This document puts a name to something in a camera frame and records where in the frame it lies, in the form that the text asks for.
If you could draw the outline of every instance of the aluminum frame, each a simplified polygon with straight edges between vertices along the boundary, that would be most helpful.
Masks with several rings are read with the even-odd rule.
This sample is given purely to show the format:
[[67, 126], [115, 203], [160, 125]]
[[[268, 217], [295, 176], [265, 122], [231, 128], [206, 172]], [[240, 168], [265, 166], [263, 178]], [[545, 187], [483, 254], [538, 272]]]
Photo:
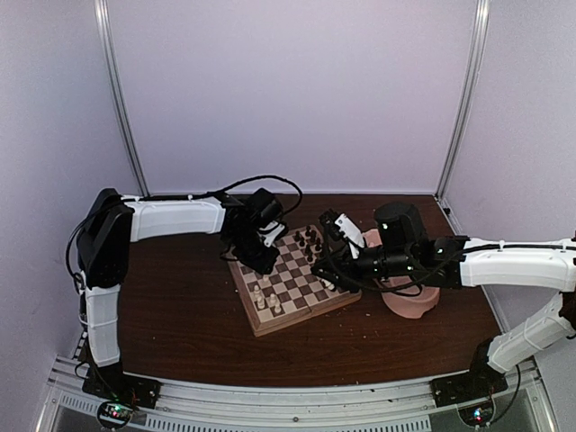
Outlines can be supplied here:
[[[78, 377], [74, 372], [77, 364], [77, 360], [57, 357], [34, 429], [37, 432], [54, 430], [61, 407], [88, 416], [95, 414], [101, 400], [82, 393], [81, 377], [87, 368], [80, 367]], [[554, 414], [536, 364], [527, 360], [520, 367], [521, 386], [526, 391], [523, 403], [531, 410], [540, 432], [555, 432]], [[413, 430], [429, 432], [431, 415], [457, 408], [436, 408], [429, 386], [433, 378], [315, 388], [247, 388], [159, 379], [162, 388], [156, 409], [141, 409], [130, 424], [151, 431], [368, 432], [380, 428], [401, 430], [402, 424], [418, 423], [424, 427]], [[506, 393], [510, 394], [518, 376], [513, 372], [507, 378]]]
[[112, 29], [110, 26], [110, 18], [108, 16], [108, 1], [94, 0], [94, 9], [96, 13], [96, 22], [98, 23], [98, 32], [100, 33], [100, 39], [106, 58], [106, 65], [108, 67], [108, 77], [110, 78], [110, 86], [112, 87], [114, 108], [116, 110], [118, 124], [120, 125], [124, 147], [128, 153], [128, 159], [132, 168], [132, 173], [136, 177], [136, 182], [138, 183], [140, 194], [144, 196], [150, 196], [150, 191], [144, 176], [144, 170], [142, 169], [138, 151], [136, 150], [136, 144], [134, 143], [134, 137], [132, 135], [130, 121], [128, 119], [128, 112], [126, 110], [126, 103], [124, 101], [124, 95], [122, 93], [122, 87], [120, 84], [120, 74], [118, 73], [118, 65], [116, 63], [116, 55], [114, 53]]
[[446, 197], [446, 191], [450, 182], [450, 177], [454, 171], [458, 151], [464, 139], [466, 123], [470, 117], [470, 110], [473, 102], [474, 89], [478, 82], [478, 75], [482, 65], [484, 47], [486, 45], [486, 35], [488, 33], [488, 20], [490, 18], [490, 0], [478, 0], [476, 6], [476, 19], [472, 31], [472, 42], [470, 45], [470, 55], [468, 58], [468, 67], [464, 79], [464, 86], [454, 130], [450, 140], [450, 147], [440, 176], [440, 182], [436, 189], [436, 198], [442, 202]]

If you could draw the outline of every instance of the wooden table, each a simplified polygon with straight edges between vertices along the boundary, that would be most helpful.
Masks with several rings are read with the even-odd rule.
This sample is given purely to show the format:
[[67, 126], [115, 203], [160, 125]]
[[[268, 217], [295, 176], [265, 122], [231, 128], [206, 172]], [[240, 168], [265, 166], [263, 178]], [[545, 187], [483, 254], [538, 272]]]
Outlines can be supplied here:
[[[288, 203], [293, 197], [285, 196]], [[307, 195], [287, 217], [297, 228], [328, 208], [362, 230], [384, 203], [414, 203], [428, 235], [451, 235], [429, 196]], [[120, 299], [127, 372], [197, 383], [317, 386], [384, 383], [466, 369], [476, 346], [499, 333], [482, 290], [443, 290], [422, 319], [404, 319], [380, 294], [256, 338], [217, 235], [150, 238], [132, 245]]]

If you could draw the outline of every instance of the white robotic arm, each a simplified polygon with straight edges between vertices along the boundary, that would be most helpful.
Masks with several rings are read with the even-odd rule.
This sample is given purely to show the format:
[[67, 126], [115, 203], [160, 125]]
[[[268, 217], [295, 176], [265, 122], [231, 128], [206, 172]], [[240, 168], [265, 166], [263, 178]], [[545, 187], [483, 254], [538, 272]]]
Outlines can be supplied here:
[[[499, 248], [466, 255], [460, 264], [463, 286], [524, 285], [558, 291], [539, 312], [490, 343], [488, 366], [505, 373], [557, 340], [576, 334], [571, 304], [576, 288], [576, 242], [565, 238], [544, 243], [507, 244], [473, 238], [466, 242], [464, 249], [495, 243]], [[572, 295], [568, 298], [563, 293]]]
[[[359, 229], [345, 214], [332, 210], [322, 214], [324, 239], [330, 236], [358, 243], [348, 241], [330, 252], [312, 272], [350, 291], [380, 291], [362, 281], [409, 275], [413, 283], [388, 291], [420, 284], [455, 289], [497, 284], [541, 286], [558, 292], [525, 322], [479, 345], [471, 383], [481, 385], [468, 394], [487, 394], [494, 381], [526, 358], [576, 335], [576, 238], [540, 243], [467, 237], [429, 240], [418, 210], [403, 203], [376, 209], [374, 219], [382, 245], [359, 247]], [[453, 395], [441, 402], [455, 403], [456, 399]]]
[[112, 387], [134, 391], [124, 379], [117, 338], [118, 297], [128, 271], [130, 243], [175, 234], [220, 233], [227, 250], [243, 264], [261, 274], [272, 271], [279, 255], [273, 243], [287, 231], [283, 206], [266, 189], [246, 199], [226, 193], [213, 195], [203, 199], [191, 195], [140, 198], [104, 189], [96, 198], [80, 224], [76, 241], [80, 316], [94, 369], [88, 392], [102, 396], [106, 389], [98, 388], [98, 383], [108, 391]]

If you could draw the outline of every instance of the pink object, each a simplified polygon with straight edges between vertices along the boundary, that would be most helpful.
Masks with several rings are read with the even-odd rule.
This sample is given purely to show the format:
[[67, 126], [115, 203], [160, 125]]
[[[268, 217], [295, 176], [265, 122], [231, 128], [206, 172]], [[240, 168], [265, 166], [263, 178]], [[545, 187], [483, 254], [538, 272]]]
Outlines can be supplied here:
[[[378, 229], [370, 229], [365, 232], [364, 238], [370, 248], [382, 244], [380, 241], [380, 235], [378, 234]], [[410, 282], [410, 278], [407, 276], [394, 277], [386, 283], [385, 286], [394, 287], [408, 282]], [[400, 292], [416, 294], [418, 291], [418, 287], [412, 286], [405, 290], [401, 290]], [[386, 303], [386, 306], [388, 306], [395, 314], [404, 318], [417, 320], [418, 318], [422, 318], [422, 315], [438, 304], [438, 301], [440, 300], [440, 289], [424, 286], [422, 293], [416, 297], [402, 297], [391, 292], [383, 292], [382, 299], [384, 300], [384, 303]]]

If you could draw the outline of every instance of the white wall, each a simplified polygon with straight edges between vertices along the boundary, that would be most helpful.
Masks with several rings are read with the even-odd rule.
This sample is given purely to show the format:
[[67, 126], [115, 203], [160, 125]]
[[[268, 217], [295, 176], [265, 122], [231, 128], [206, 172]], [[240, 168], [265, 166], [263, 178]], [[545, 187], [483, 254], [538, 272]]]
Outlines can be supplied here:
[[[576, 3], [492, 2], [472, 115], [447, 199], [464, 232], [546, 240], [576, 229]], [[494, 287], [516, 326], [552, 297]], [[576, 424], [576, 344], [537, 357], [561, 431]]]
[[435, 191], [475, 6], [110, 2], [149, 188], [202, 191], [274, 173], [309, 192]]
[[98, 190], [136, 193], [91, 0], [0, 2], [0, 419], [32, 429], [77, 342], [68, 235]]

